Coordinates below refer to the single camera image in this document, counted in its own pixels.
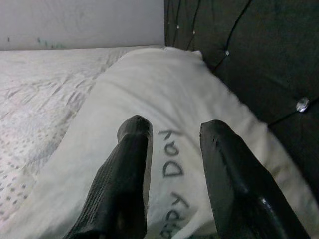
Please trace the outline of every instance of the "headboard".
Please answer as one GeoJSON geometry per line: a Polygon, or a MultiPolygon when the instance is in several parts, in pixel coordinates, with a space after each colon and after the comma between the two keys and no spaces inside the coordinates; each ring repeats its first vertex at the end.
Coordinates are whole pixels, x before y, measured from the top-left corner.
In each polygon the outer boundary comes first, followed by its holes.
{"type": "Polygon", "coordinates": [[[165,0],[165,43],[200,50],[268,124],[319,203],[318,0],[165,0]]]}

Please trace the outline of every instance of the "white pillow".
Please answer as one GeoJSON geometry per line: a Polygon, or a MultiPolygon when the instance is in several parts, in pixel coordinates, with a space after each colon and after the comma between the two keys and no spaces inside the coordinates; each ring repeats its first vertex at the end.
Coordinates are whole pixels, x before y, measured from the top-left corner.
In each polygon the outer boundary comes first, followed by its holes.
{"type": "Polygon", "coordinates": [[[166,48],[130,52],[97,79],[33,192],[3,228],[4,238],[62,238],[80,214],[98,168],[117,144],[119,126],[133,115],[147,118],[154,127],[147,238],[182,239],[216,230],[199,147],[201,123],[214,119],[244,139],[306,230],[318,235],[315,200],[267,126],[208,71],[200,54],[166,48]],[[170,158],[165,147],[173,141],[178,155],[170,158]],[[178,176],[167,177],[174,173],[178,176]],[[171,217],[178,218],[181,230],[165,227],[171,217]]]}

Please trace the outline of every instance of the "mattress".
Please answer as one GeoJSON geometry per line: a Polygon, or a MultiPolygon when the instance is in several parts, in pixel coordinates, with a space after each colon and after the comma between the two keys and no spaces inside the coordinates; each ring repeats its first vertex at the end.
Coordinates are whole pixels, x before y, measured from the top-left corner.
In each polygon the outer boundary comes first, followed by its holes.
{"type": "Polygon", "coordinates": [[[28,198],[98,76],[140,48],[0,52],[0,226],[28,198]]]}
{"type": "Polygon", "coordinates": [[[133,115],[153,124],[146,238],[184,239],[216,232],[199,147],[200,125],[213,119],[225,121],[243,138],[316,238],[318,208],[291,158],[267,126],[208,71],[200,53],[132,51],[96,81],[63,141],[36,175],[32,193],[2,228],[2,238],[63,238],[79,216],[98,168],[116,146],[118,128],[133,115]],[[167,147],[179,154],[168,157],[167,147]],[[172,170],[168,163],[178,165],[179,173],[167,171],[172,170]],[[175,203],[176,195],[187,204],[175,203]],[[172,210],[182,220],[167,230],[172,210]]]}

